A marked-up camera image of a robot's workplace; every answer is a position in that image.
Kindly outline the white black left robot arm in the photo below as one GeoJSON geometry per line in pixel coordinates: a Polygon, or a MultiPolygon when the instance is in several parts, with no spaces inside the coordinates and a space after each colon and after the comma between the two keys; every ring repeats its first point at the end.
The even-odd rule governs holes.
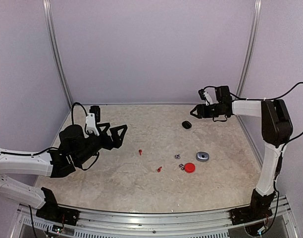
{"type": "Polygon", "coordinates": [[[41,209],[51,220],[62,216],[62,209],[50,189],[37,188],[10,178],[10,174],[37,175],[49,178],[64,178],[76,169],[85,170],[83,164],[91,157],[100,155],[101,149],[121,147],[127,125],[110,127],[103,123],[88,137],[78,124],[73,124],[59,133],[58,148],[42,152],[14,152],[0,148],[0,196],[41,209]]]}

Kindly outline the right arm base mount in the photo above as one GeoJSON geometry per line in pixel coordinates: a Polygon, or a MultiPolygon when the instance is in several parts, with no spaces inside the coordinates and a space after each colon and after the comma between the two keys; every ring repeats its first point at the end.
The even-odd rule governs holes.
{"type": "Polygon", "coordinates": [[[280,192],[276,189],[270,195],[261,196],[255,189],[248,206],[233,208],[229,211],[232,225],[266,219],[245,227],[246,233],[253,238],[261,237],[273,226],[278,212],[280,192]]]}

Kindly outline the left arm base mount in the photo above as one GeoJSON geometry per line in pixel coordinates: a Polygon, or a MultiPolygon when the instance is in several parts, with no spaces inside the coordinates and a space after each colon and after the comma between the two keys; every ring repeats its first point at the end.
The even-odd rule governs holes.
{"type": "Polygon", "coordinates": [[[45,196],[45,204],[37,209],[36,216],[64,225],[75,226],[80,212],[76,209],[59,206],[50,189],[42,187],[41,190],[45,196]]]}

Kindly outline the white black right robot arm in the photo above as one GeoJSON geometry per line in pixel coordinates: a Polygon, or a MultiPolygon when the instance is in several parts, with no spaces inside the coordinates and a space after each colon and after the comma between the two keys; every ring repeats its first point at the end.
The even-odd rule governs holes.
{"type": "Polygon", "coordinates": [[[265,150],[260,178],[252,192],[246,215],[257,220],[269,209],[275,194],[275,183],[282,167],[285,145],[293,133],[292,122],[285,102],[278,100],[222,100],[211,105],[198,104],[190,115],[198,119],[225,116],[261,118],[261,134],[265,150]]]}

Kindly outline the black earbud charging case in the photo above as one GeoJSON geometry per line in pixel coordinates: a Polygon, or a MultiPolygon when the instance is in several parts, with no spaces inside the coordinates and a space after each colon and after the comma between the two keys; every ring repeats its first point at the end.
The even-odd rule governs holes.
{"type": "Polygon", "coordinates": [[[185,120],[182,122],[182,127],[184,129],[190,129],[192,127],[192,124],[189,121],[185,120]]]}

